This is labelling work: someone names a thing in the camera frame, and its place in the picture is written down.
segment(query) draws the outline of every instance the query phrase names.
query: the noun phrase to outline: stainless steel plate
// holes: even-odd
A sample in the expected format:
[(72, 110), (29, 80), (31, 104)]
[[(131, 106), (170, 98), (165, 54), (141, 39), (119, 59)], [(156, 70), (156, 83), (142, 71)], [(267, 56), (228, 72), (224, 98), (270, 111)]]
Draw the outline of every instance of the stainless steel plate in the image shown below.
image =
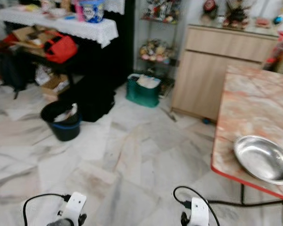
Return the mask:
[(241, 165), (253, 176), (275, 185), (283, 185), (283, 149), (257, 136), (245, 136), (234, 143)]

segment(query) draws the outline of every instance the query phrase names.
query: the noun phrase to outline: black bag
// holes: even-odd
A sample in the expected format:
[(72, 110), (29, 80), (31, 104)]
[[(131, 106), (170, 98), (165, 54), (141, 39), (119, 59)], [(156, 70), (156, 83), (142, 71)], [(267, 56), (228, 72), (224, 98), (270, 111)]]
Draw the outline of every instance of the black bag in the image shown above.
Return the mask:
[(0, 86), (11, 86), (14, 88), (15, 96), (18, 97), (19, 91), (26, 89), (29, 80), (34, 80), (35, 67), (11, 52), (0, 53), (0, 74), (3, 83)]

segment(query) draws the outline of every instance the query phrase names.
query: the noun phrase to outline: light wood cabinet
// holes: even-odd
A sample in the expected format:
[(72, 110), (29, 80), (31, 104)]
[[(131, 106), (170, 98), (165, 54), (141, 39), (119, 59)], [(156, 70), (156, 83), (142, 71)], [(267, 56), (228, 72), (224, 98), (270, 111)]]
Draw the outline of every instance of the light wood cabinet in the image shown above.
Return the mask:
[(262, 68), (276, 37), (189, 27), (172, 110), (217, 120), (228, 65)]

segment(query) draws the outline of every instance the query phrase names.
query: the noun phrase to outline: marble floor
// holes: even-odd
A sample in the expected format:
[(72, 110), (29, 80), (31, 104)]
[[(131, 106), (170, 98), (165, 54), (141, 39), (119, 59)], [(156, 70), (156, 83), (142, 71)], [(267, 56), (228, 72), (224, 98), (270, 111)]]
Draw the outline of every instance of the marble floor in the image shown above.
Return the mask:
[[(184, 207), (172, 196), (179, 185), (207, 199), (239, 200), (240, 185), (210, 169), (214, 125), (175, 113), (173, 121), (166, 114), (170, 98), (146, 108), (125, 99), (125, 86), (115, 98), (108, 115), (83, 122), (77, 138), (59, 142), (40, 119), (46, 102), (39, 87), (30, 85), (17, 100), (10, 88), (0, 88), (0, 226), (24, 225), (25, 199), (47, 192), (85, 194), (86, 226), (180, 226)], [(249, 187), (246, 196), (275, 199)], [(29, 226), (54, 221), (62, 205), (57, 197), (31, 201)], [(213, 209), (223, 226), (280, 226), (282, 220), (281, 206)], [(216, 225), (212, 215), (209, 225)]]

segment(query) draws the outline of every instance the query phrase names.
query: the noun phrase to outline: black cable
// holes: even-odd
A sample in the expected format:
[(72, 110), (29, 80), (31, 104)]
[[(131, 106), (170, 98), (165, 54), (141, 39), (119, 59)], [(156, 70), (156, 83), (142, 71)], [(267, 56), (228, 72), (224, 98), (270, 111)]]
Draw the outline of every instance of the black cable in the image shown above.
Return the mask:
[(190, 187), (187, 187), (187, 186), (178, 186), (178, 187), (176, 187), (176, 188), (174, 189), (174, 191), (173, 191), (173, 196), (174, 196), (174, 198), (176, 199), (176, 201), (178, 201), (180, 204), (184, 205), (185, 208), (191, 209), (191, 202), (190, 202), (190, 201), (184, 201), (184, 202), (183, 202), (183, 201), (180, 201), (180, 200), (176, 197), (175, 192), (176, 192), (176, 190), (179, 189), (179, 188), (185, 188), (185, 189), (191, 190), (191, 191), (193, 191), (194, 193), (196, 193), (196, 194), (207, 204), (208, 208), (211, 210), (211, 212), (212, 212), (212, 214), (213, 214), (213, 216), (214, 216), (214, 218), (215, 218), (215, 221), (217, 222), (217, 225), (220, 226), (219, 221), (218, 221), (218, 218), (217, 218), (215, 212), (213, 211), (213, 209), (211, 208), (210, 204), (208, 203), (208, 201), (207, 201), (205, 198), (203, 198), (202, 195), (199, 194), (198, 192), (196, 192), (194, 189), (192, 189), (192, 188), (190, 188)]
[(69, 194), (66, 194), (66, 195), (62, 195), (62, 194), (55, 194), (55, 193), (47, 193), (47, 194), (40, 194), (40, 195), (37, 195), (37, 196), (34, 196), (34, 197), (31, 197), (29, 198), (28, 200), (26, 200), (26, 202), (24, 203), (24, 206), (23, 206), (23, 218), (24, 218), (24, 226), (27, 226), (27, 218), (26, 218), (26, 205), (27, 203), (32, 200), (32, 199), (35, 199), (35, 198), (38, 198), (38, 197), (42, 197), (42, 196), (47, 196), (47, 195), (55, 195), (55, 196), (59, 196), (61, 198), (64, 199), (64, 201), (69, 201), (71, 195)]

